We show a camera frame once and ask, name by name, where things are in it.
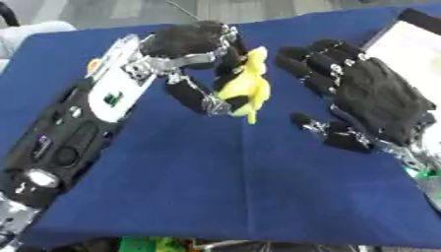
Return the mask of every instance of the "green object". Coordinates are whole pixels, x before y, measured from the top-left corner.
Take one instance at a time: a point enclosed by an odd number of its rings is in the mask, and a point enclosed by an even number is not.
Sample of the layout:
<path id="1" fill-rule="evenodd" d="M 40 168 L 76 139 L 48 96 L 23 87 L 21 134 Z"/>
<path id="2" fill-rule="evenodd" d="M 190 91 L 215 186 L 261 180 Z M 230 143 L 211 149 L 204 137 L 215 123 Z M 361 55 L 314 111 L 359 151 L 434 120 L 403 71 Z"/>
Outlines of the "green object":
<path id="1" fill-rule="evenodd" d="M 157 244 L 148 237 L 123 237 L 119 252 L 155 252 Z"/>
<path id="2" fill-rule="evenodd" d="M 109 104 L 111 107 L 114 107 L 122 97 L 123 97 L 122 92 L 118 92 L 118 95 L 108 94 L 105 96 L 104 102 Z"/>
<path id="3" fill-rule="evenodd" d="M 185 252 L 185 247 L 170 237 L 123 237 L 119 252 Z"/>

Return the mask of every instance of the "floor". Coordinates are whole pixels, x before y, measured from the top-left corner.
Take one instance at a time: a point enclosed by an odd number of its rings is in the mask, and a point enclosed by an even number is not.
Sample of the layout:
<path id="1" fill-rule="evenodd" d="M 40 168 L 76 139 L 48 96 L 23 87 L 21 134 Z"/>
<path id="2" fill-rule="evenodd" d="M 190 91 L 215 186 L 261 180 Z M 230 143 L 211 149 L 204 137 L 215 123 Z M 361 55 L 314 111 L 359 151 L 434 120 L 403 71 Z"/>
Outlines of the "floor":
<path id="1" fill-rule="evenodd" d="M 441 0 L 172 0 L 200 19 L 247 23 L 311 12 L 368 8 Z M 106 28 L 158 23 L 189 23 L 191 15 L 166 0 L 6 0 L 23 24 L 64 20 L 77 28 Z"/>

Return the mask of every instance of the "robotic arm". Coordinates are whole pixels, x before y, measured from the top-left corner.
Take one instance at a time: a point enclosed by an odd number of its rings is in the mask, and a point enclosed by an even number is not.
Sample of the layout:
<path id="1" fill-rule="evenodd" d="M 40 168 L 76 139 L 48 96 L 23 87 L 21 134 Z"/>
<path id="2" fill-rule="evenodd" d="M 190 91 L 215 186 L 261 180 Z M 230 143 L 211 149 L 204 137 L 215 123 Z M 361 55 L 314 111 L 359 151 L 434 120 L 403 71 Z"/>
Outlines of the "robotic arm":
<path id="1" fill-rule="evenodd" d="M 213 67 L 217 59 L 218 77 L 229 77 L 217 83 L 217 92 L 185 74 L 185 68 Z M 41 112 L 8 153 L 0 174 L 0 250 L 22 245 L 20 234 L 94 165 L 156 78 L 164 78 L 166 91 L 195 112 L 234 115 L 248 107 L 245 115 L 255 113 L 269 96 L 269 87 L 266 95 L 256 92 L 262 85 L 253 80 L 265 82 L 263 71 L 247 68 L 253 62 L 237 29 L 217 22 L 170 26 L 144 39 L 133 34 L 118 39 L 91 62 L 84 79 Z M 245 74 L 244 81 L 234 82 Z M 224 87 L 236 87 L 228 92 L 229 99 L 219 96 Z M 260 104 L 250 106 L 256 96 Z"/>

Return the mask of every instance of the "blue table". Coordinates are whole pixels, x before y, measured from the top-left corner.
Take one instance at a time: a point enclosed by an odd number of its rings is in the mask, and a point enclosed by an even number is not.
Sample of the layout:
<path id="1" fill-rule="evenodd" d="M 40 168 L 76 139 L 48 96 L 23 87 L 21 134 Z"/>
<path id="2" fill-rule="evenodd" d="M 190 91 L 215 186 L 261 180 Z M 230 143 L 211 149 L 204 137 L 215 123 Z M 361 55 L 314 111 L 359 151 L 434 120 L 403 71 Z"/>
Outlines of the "blue table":
<path id="1" fill-rule="evenodd" d="M 441 5 L 417 9 L 441 16 Z M 201 117 L 154 85 L 102 160 L 27 234 L 54 246 L 92 236 L 441 247 L 441 219 L 399 164 L 321 145 L 288 123 L 293 110 L 331 119 L 322 101 L 272 64 L 282 45 L 320 38 L 362 44 L 403 8 L 311 14 L 240 25 L 250 47 L 270 50 L 272 99 L 258 124 Z M 53 98 L 129 32 L 158 26 L 36 35 L 0 77 L 3 156 Z M 197 73 L 209 83 L 213 74 Z"/>

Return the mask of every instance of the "white surface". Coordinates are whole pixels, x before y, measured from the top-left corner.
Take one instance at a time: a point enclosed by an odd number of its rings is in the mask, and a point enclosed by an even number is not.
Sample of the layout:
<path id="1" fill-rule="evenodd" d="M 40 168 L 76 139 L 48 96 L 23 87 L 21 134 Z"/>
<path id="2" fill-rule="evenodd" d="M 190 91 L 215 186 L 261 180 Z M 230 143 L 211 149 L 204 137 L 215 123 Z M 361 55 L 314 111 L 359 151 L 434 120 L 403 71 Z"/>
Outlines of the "white surface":
<path id="1" fill-rule="evenodd" d="M 45 0 L 33 18 L 32 23 L 37 24 L 43 21 L 57 20 L 68 2 L 69 0 Z"/>
<path id="2" fill-rule="evenodd" d="M 441 122 L 441 35 L 399 21 L 368 50 L 434 102 Z"/>
<path id="3" fill-rule="evenodd" d="M 144 0 L 118 0 L 111 19 L 128 19 L 140 16 L 143 11 Z"/>

